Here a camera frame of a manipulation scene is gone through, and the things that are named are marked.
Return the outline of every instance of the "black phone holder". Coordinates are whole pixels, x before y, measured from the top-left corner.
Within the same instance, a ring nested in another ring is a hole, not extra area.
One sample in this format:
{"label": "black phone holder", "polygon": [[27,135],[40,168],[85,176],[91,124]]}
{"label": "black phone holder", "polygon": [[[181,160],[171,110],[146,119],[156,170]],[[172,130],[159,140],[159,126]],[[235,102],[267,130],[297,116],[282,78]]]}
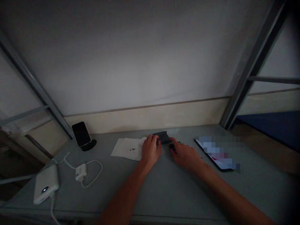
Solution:
{"label": "black phone holder", "polygon": [[87,143],[86,145],[83,145],[81,148],[81,150],[83,150],[84,152],[91,150],[93,147],[95,147],[97,141],[95,139],[93,139],[91,142]]}

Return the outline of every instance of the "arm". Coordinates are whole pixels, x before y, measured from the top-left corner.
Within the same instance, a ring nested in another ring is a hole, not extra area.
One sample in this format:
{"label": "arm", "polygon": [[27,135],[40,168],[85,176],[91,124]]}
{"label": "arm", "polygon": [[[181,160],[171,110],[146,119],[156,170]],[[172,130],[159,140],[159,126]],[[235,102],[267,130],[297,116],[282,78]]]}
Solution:
{"label": "arm", "polygon": [[251,204],[236,190],[222,180],[217,173],[207,165],[197,151],[188,145],[178,144],[176,139],[170,138],[177,154],[173,150],[171,154],[175,162],[195,173],[215,195],[227,210],[230,217],[237,224],[273,224],[262,211]]}
{"label": "arm", "polygon": [[149,135],[144,141],[137,167],[113,196],[96,224],[129,224],[144,179],[162,153],[160,141],[156,147],[157,138]]}

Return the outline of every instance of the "blue mattress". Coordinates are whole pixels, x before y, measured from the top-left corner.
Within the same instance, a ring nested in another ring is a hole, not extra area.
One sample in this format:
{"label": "blue mattress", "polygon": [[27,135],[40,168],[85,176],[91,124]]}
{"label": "blue mattress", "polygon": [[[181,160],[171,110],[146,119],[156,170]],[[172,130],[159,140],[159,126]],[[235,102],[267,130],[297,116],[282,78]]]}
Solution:
{"label": "blue mattress", "polygon": [[287,147],[300,152],[300,111],[237,116],[245,123]]}

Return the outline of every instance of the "metal pole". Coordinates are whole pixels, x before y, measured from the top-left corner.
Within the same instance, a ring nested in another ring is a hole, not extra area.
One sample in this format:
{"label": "metal pole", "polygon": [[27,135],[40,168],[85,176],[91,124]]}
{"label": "metal pole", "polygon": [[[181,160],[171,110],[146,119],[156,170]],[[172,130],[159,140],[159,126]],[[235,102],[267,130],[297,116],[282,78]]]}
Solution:
{"label": "metal pole", "polygon": [[272,48],[275,40],[278,37],[278,34],[282,29],[288,12],[289,8],[286,1],[275,0],[273,2],[244,71],[239,79],[237,87],[221,120],[220,125],[226,130],[232,126],[232,123],[235,120],[243,101],[252,87],[253,81],[248,80],[248,77],[259,74],[270,49]]}
{"label": "metal pole", "polygon": [[12,183],[12,182],[16,182],[16,181],[21,181],[21,180],[31,179],[34,176],[35,176],[35,174],[28,175],[28,176],[22,176],[22,177],[14,177],[14,178],[3,179],[3,180],[0,180],[0,185],[6,184],[6,183]]}
{"label": "metal pole", "polygon": [[300,78],[291,77],[259,77],[250,76],[249,81],[261,81],[261,82],[272,82],[272,83],[289,83],[289,84],[300,84]]}
{"label": "metal pole", "polygon": [[43,146],[40,145],[33,137],[31,137],[29,134],[26,134],[25,137],[34,144],[42,153],[44,153],[49,159],[53,159],[53,156],[43,148]]}
{"label": "metal pole", "polygon": [[10,117],[10,118],[4,119],[4,120],[0,120],[0,126],[3,126],[3,125],[8,124],[8,123],[11,123],[11,122],[16,121],[18,119],[22,119],[22,118],[24,118],[26,116],[29,116],[29,115],[34,114],[34,113],[37,113],[39,111],[43,111],[43,110],[45,110],[47,108],[49,108],[49,106],[42,106],[42,107],[39,107],[39,108],[30,110],[30,111],[27,111],[27,112],[18,114],[16,116],[13,116],[13,117]]}
{"label": "metal pole", "polygon": [[0,47],[6,54],[6,56],[10,59],[12,64],[16,67],[19,71],[21,76],[25,79],[27,84],[31,87],[37,97],[40,99],[43,105],[48,105],[48,111],[53,117],[53,119],[58,123],[58,125],[62,128],[64,133],[67,135],[69,139],[73,139],[74,134],[68,123],[65,121],[63,116],[61,115],[58,108],[55,106],[52,99],[49,97],[47,92],[44,90],[42,85],[36,79],[34,74],[29,70],[27,64],[22,60],[20,55],[8,41],[6,36],[0,30]]}

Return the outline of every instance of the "wall baseboard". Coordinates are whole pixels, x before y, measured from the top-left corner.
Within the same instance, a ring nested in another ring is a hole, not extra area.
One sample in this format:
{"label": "wall baseboard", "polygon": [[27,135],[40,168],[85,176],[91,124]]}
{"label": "wall baseboard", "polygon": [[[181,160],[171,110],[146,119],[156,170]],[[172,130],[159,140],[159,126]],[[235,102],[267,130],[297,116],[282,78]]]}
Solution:
{"label": "wall baseboard", "polygon": [[[84,121],[90,134],[219,124],[229,99],[224,97],[180,102],[64,118],[70,126]],[[249,95],[239,115],[300,110],[299,102],[300,89]],[[28,134],[53,156],[68,142],[66,135],[54,121],[33,129]],[[48,161],[40,152],[32,154],[42,162]]]}
{"label": "wall baseboard", "polygon": [[65,120],[70,126],[84,121],[91,134],[218,124],[228,101],[226,97],[68,116]]}
{"label": "wall baseboard", "polygon": [[300,110],[300,89],[249,95],[238,115]]}

